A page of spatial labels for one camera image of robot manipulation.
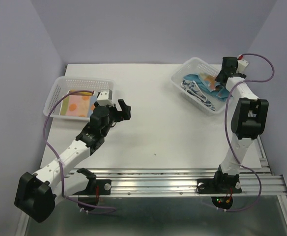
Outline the orange and blue spotted towel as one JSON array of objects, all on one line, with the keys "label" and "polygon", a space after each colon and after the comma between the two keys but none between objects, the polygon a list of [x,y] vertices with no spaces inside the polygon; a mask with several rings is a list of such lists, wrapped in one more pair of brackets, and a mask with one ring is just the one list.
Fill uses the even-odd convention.
[{"label": "orange and blue spotted towel", "polygon": [[60,115],[88,118],[93,113],[95,96],[70,95],[61,102]]}]

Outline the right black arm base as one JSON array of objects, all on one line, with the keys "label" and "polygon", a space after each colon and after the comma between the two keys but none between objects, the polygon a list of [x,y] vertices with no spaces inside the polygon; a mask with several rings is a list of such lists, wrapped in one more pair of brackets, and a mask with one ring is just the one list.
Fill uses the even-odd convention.
[{"label": "right black arm base", "polygon": [[242,188],[236,187],[240,183],[218,182],[213,178],[197,179],[196,192],[199,194],[211,194],[215,207],[229,210],[233,204],[233,194],[242,193]]}]

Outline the red and brown towel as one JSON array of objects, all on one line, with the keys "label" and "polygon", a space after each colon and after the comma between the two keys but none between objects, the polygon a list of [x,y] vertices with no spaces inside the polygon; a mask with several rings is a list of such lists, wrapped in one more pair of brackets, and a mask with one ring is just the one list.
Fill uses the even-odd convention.
[{"label": "red and brown towel", "polygon": [[68,94],[70,94],[70,95],[78,95],[78,96],[94,96],[96,94],[96,92],[95,91],[90,91],[90,92],[81,91],[81,92],[78,92],[78,91],[75,91],[75,90],[70,90],[68,92]]}]

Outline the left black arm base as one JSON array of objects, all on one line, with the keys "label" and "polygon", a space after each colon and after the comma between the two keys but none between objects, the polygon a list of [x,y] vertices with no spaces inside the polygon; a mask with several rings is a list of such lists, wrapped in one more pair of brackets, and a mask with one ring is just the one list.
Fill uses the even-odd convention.
[{"label": "left black arm base", "polygon": [[86,188],[73,194],[78,197],[78,207],[86,213],[102,214],[110,212],[109,209],[99,208],[100,197],[111,194],[112,181],[110,179],[90,180]]}]

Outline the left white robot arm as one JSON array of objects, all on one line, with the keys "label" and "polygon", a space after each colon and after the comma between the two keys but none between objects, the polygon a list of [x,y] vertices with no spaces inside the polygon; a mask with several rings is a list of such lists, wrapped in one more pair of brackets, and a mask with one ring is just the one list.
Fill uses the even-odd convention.
[{"label": "left white robot arm", "polygon": [[131,106],[122,99],[118,103],[120,110],[115,104],[97,102],[89,122],[62,154],[56,154],[53,161],[33,174],[26,172],[20,177],[14,201],[17,208],[41,223],[61,200],[79,191],[89,194],[95,190],[95,175],[87,169],[65,176],[103,145],[115,123],[130,120]]}]

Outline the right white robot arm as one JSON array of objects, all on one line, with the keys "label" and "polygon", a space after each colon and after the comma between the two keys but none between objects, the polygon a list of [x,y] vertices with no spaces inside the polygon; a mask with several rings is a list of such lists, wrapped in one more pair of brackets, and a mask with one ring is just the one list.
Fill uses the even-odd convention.
[{"label": "right white robot arm", "polygon": [[227,137],[229,150],[212,180],[218,192],[239,189],[239,172],[246,152],[253,141],[264,132],[269,103],[258,98],[245,82],[246,76],[237,72],[238,59],[223,57],[221,71],[216,77],[237,101],[230,127],[232,138]]}]

